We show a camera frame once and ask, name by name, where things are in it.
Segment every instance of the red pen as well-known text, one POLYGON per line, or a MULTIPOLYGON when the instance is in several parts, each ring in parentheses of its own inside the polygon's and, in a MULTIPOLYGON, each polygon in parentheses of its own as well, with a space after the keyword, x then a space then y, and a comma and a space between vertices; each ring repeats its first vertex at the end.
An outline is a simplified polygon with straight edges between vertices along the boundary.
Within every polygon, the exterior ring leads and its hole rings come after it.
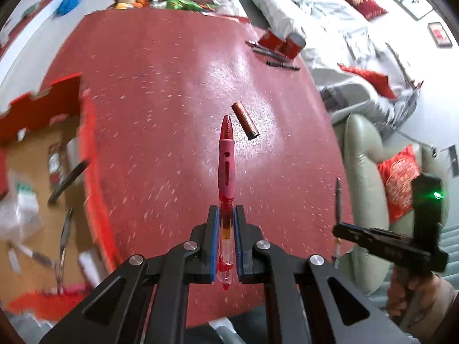
POLYGON ((233 125, 228 115, 223 118, 219 141, 219 271, 217 278, 228 289, 233 281, 234 262, 233 200, 235 191, 235 163, 233 125))

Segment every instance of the red cushion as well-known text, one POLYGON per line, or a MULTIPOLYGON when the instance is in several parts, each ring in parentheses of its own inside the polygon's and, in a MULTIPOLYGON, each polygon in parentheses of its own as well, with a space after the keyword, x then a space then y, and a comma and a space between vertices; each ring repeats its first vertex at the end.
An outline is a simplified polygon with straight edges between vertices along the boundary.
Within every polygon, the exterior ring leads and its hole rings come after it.
POLYGON ((367 20, 387 13, 386 9, 379 6, 375 0, 346 0, 367 20))
POLYGON ((378 170, 386 188, 389 222, 392 224, 413 209, 411 181, 421 174, 413 146, 409 145, 393 158, 379 163, 378 170))
POLYGON ((389 77, 381 74, 376 71, 364 70, 362 68, 357 67, 346 67, 343 64, 338 63, 341 70, 346 72, 352 72, 353 74, 359 75, 363 77, 366 81, 368 81, 376 91, 382 95, 383 97, 389 99, 396 99, 397 96, 392 91, 391 87, 389 86, 389 77))

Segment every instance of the battery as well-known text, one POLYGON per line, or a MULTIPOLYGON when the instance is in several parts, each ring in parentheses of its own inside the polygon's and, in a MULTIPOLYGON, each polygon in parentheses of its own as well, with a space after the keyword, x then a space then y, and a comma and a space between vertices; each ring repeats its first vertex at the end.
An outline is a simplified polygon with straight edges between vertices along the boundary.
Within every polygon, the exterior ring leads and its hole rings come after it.
POLYGON ((236 102, 231 106, 231 108, 236 114, 236 117, 239 120, 247 138, 249 138, 249 141, 258 137, 260 133, 242 102, 236 102))

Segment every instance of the plastic bag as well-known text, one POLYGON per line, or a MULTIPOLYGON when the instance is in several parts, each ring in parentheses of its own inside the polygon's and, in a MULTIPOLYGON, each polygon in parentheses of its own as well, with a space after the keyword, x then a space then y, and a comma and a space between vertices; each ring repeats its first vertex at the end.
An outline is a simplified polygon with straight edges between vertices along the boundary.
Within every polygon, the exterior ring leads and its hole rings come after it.
POLYGON ((37 196, 28 180, 8 172, 9 192, 0 200, 0 239, 22 242, 41 228, 37 196))

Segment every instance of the red table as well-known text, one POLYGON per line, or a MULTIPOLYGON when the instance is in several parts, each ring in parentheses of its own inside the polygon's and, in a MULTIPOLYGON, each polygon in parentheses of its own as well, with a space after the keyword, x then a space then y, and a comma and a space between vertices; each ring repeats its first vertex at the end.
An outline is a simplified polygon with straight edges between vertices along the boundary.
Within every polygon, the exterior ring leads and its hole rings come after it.
MULTIPOLYGON (((123 258, 167 252, 218 204, 220 126, 232 116, 236 198, 247 221, 287 252, 330 258, 338 145, 314 82, 272 68, 244 43, 249 24, 203 14, 135 9, 86 16, 49 69, 49 81, 83 72, 97 113, 104 201, 123 258), (248 141, 231 104, 242 101, 260 136, 248 141)), ((190 287, 188 325, 262 302, 262 286, 190 287)))

